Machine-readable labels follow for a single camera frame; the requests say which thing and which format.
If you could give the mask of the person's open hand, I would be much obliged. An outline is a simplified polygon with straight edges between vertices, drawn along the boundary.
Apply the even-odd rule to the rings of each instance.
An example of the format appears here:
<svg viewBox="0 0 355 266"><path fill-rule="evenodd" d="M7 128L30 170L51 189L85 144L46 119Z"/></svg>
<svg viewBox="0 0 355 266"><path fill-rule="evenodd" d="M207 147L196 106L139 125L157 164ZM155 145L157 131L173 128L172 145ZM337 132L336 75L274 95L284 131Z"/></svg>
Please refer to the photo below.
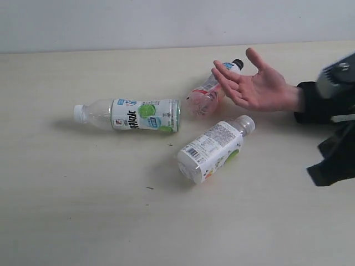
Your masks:
<svg viewBox="0 0 355 266"><path fill-rule="evenodd" d="M288 84L254 48L247 48L246 56L258 70L254 75L236 74L218 60L214 61L211 70L225 95L235 105L260 112L304 112L305 98L301 88Z"/></svg>

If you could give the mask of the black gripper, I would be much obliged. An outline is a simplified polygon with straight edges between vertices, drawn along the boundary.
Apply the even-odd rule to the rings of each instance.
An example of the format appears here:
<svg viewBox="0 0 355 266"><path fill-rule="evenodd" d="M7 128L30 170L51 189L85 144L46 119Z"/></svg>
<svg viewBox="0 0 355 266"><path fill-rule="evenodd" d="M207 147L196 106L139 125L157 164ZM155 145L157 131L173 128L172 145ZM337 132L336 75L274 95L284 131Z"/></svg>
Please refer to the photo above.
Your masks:
<svg viewBox="0 0 355 266"><path fill-rule="evenodd" d="M354 89L354 53L323 68L316 81L322 98L330 99ZM323 160L307 168L316 186L330 186L354 178L354 122L342 128L318 145Z"/></svg>

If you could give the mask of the black sleeved forearm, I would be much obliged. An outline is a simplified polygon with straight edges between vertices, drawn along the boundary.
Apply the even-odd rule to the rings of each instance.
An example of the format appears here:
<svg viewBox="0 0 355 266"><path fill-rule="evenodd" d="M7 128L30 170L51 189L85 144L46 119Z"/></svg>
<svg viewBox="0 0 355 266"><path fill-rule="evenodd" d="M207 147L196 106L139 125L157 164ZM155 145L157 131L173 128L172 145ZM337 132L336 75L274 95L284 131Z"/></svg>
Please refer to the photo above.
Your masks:
<svg viewBox="0 0 355 266"><path fill-rule="evenodd" d="M354 120L354 89L343 91L332 98L323 98L313 81L302 82L304 110L295 112L300 124L331 124Z"/></svg>

